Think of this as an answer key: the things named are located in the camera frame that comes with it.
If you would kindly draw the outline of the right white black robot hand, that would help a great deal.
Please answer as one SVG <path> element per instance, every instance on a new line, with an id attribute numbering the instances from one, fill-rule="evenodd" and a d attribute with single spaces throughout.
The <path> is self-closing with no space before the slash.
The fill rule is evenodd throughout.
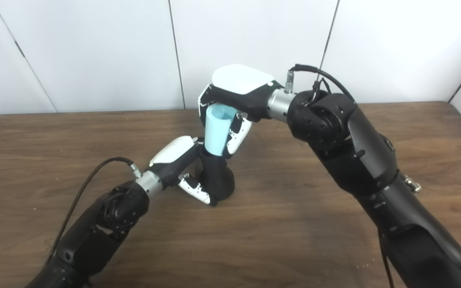
<path id="1" fill-rule="evenodd" d="M 214 71 L 211 83 L 198 97 L 208 154 L 229 159 L 255 122 L 269 118 L 267 104 L 282 88 L 272 75 L 242 64 Z"/>

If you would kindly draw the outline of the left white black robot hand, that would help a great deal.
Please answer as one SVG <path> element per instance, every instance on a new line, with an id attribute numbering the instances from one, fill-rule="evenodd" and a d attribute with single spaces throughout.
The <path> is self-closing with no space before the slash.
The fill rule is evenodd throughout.
<path id="1" fill-rule="evenodd" d="M 203 144 L 204 138 L 178 137 L 152 158 L 147 171 L 158 176 L 163 189 L 177 186 L 204 204 L 212 205 L 214 199 L 203 184 L 196 177 L 184 172 L 199 159 Z"/>

